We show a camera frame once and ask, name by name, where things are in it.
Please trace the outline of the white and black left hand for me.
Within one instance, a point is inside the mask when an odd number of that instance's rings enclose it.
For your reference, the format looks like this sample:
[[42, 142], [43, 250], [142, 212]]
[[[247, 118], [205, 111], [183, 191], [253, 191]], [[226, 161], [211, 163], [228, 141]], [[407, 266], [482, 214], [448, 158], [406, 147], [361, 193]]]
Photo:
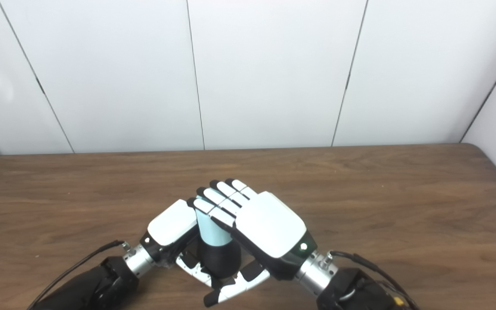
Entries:
[[179, 199], [148, 224], [128, 266], [137, 277], [154, 267], [180, 267], [201, 283], [212, 287], [212, 277], [187, 248], [199, 237], [195, 210]]

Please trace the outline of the white and black right hand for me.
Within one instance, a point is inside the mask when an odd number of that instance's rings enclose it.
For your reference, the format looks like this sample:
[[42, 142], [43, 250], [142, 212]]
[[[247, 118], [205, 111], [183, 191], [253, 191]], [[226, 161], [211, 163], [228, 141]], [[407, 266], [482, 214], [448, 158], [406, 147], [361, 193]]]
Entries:
[[225, 302], [270, 277], [292, 281], [317, 249], [304, 221], [271, 192], [255, 192], [238, 179], [213, 180], [187, 205], [209, 216], [254, 257], [235, 277], [204, 297], [206, 307]]

